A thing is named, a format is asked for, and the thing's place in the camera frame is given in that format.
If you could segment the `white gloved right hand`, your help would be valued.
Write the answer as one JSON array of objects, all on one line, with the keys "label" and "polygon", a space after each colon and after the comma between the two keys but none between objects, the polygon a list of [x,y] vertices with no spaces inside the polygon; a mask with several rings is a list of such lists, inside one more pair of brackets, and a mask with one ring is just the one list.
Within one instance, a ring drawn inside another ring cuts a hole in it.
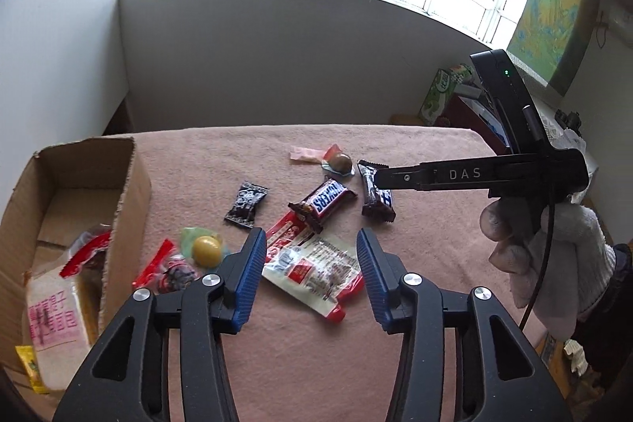
[{"label": "white gloved right hand", "polygon": [[525,200],[500,199],[484,209],[479,226],[496,243],[489,262],[508,273],[515,306],[525,308],[535,297],[535,316],[552,336],[566,340],[606,292],[616,254],[588,207],[557,204],[553,229],[548,215],[542,212],[541,228],[533,231]]}]

